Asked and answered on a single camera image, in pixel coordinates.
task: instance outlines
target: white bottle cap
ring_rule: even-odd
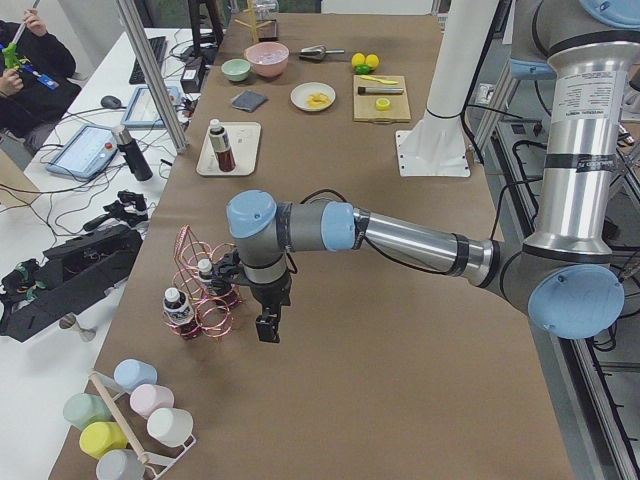
[[[198,262],[198,270],[200,270],[202,273],[209,273],[211,270],[213,270],[211,260],[209,260],[208,258],[203,258],[202,260],[200,260]]]
[[[167,288],[164,291],[164,298],[167,299],[167,302],[173,303],[180,300],[180,290],[175,287]]]

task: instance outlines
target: brown table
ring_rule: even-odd
[[[435,19],[289,14],[280,34],[292,52],[324,43],[377,53],[377,73],[406,77],[410,125],[422,117],[441,39]],[[259,305],[248,292],[223,341],[186,342],[163,325],[179,227],[229,241],[225,205],[246,189],[299,201],[331,187],[357,206],[431,228],[471,238],[491,228],[482,168],[472,166],[469,179],[401,178],[398,126],[352,121],[349,54],[320,64],[292,56],[277,79],[231,85],[218,66],[249,42],[247,30],[231,27],[188,131],[191,146],[176,159],[97,362],[107,374],[127,357],[155,365],[176,406],[193,414],[198,443],[166,478],[571,478],[526,319],[464,279],[367,251],[301,253],[281,344],[258,342]],[[335,104],[317,114],[297,110],[289,93],[306,81],[332,85]],[[232,109],[229,99],[245,88],[269,101],[253,114]],[[253,175],[195,173],[212,117],[261,123]],[[147,448],[160,450],[131,419]],[[86,479],[95,468],[78,436],[70,432],[51,478]]]

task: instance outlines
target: computer mouse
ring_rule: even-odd
[[[100,105],[102,105],[104,108],[111,108],[112,110],[116,110],[122,107],[122,102],[118,97],[114,97],[113,95],[106,95],[102,97],[102,100],[100,100]]]

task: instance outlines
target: black clothing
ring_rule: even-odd
[[[0,43],[3,46],[9,45],[19,26],[0,20]],[[38,37],[26,29],[18,40],[17,50],[18,58],[28,58],[36,71],[48,75],[60,85],[50,90],[33,74],[21,71],[24,88],[9,97],[0,96],[0,128],[9,128],[14,135],[24,137],[37,125],[62,118],[80,93],[80,87],[67,80],[76,69],[73,56],[50,33]]]

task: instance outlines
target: person's hand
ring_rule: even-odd
[[[38,10],[36,10],[35,8],[27,9],[27,11],[24,12],[22,21],[27,24],[27,28],[31,30],[31,33],[33,33],[35,36],[43,37],[47,34],[47,26],[38,16]]]
[[[22,90],[23,86],[22,79],[13,68],[5,70],[2,77],[0,77],[0,94],[6,97],[15,95]]]

